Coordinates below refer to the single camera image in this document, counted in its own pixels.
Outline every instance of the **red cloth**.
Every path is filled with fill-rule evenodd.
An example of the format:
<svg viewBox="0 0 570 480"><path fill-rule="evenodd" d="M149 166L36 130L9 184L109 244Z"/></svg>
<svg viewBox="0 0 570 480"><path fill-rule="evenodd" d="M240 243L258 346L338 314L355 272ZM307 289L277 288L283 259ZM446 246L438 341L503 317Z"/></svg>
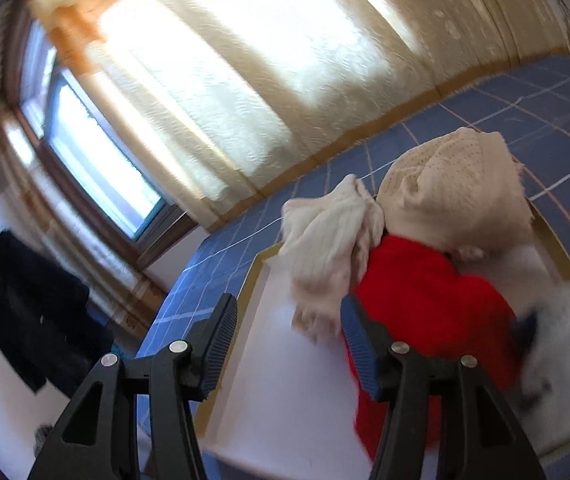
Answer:
<svg viewBox="0 0 570 480"><path fill-rule="evenodd" d="M387 235L370 253L355 293L367 315L396 341L427 357L458 360L471 354L501 390L517 380L520 361L510 339L510 306L487 280L460 275L444 254ZM350 367L356 378L351 357ZM430 399L428 445L439 438L439 401ZM361 389L354 428L372 460L385 413L386 404Z"/></svg>

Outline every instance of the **dark clothing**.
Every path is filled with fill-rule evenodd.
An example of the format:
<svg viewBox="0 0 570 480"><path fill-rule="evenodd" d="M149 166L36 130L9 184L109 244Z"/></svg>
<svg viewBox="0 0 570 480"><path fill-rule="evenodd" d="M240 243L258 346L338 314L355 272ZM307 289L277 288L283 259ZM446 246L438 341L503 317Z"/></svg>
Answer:
<svg viewBox="0 0 570 480"><path fill-rule="evenodd" d="M72 397L113 335L86 310L89 288L0 233L0 349L34 393L46 379Z"/></svg>

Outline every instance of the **beige curtain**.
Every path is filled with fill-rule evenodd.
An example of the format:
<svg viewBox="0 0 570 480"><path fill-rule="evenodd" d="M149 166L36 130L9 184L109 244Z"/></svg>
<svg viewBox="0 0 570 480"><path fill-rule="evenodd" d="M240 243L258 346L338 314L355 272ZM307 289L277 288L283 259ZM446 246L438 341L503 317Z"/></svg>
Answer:
<svg viewBox="0 0 570 480"><path fill-rule="evenodd" d="M30 0L166 193L220 227L357 140L566 38L546 0Z"/></svg>

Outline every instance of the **white cloth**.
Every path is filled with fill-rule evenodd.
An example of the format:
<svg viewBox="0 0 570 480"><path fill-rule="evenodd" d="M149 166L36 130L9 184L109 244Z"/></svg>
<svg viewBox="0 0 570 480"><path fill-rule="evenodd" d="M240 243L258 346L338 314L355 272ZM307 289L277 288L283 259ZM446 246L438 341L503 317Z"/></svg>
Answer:
<svg viewBox="0 0 570 480"><path fill-rule="evenodd" d="M542 453L570 439L570 282L543 298L537 313L520 387L525 397L538 401L514 411L534 450Z"/></svg>
<svg viewBox="0 0 570 480"><path fill-rule="evenodd" d="M291 273L292 327L313 341L340 333L340 302L367 269L385 221L355 175L321 198L293 198L282 208L279 255Z"/></svg>
<svg viewBox="0 0 570 480"><path fill-rule="evenodd" d="M497 251L532 237L518 165L497 132L459 128L410 149L387 171L376 201L391 234L445 253Z"/></svg>

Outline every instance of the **clothes pile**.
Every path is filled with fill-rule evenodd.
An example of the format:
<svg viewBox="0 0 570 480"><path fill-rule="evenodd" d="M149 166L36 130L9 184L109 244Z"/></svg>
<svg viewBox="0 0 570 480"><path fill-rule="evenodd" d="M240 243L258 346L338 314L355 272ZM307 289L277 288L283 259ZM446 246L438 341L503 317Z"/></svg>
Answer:
<svg viewBox="0 0 570 480"><path fill-rule="evenodd" d="M329 195L290 200L282 212L280 254L297 303L292 326L313 341L340 333L340 300L354 292L394 339L429 357L474 355L504 392L518 389L523 357L526 386L537 368L532 363L552 355L543 335L549 329L540 332L540 326L524 354L505 299L484 278L461 275L451 257L532 243L520 167L500 133L459 128L412 148L391 165L375 202L349 175ZM351 358L350 365L356 378ZM552 430L541 422L549 416L543 406L557 409L561 402L561 396L539 398L542 404L527 412L529 422L521 418L533 442ZM372 460L385 412L360 390L354 428ZM439 425L440 406L431 400L428 444L437 442Z"/></svg>

